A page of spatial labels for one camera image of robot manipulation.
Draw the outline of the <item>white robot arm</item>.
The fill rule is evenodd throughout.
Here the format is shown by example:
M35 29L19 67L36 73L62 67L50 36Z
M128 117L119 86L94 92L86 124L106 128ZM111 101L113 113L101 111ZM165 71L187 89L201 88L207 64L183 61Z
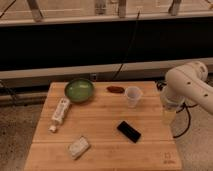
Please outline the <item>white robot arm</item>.
M200 61L170 69L165 74L166 86L160 92L162 122L170 125L177 109L189 99L213 115L213 87L206 83L208 69Z

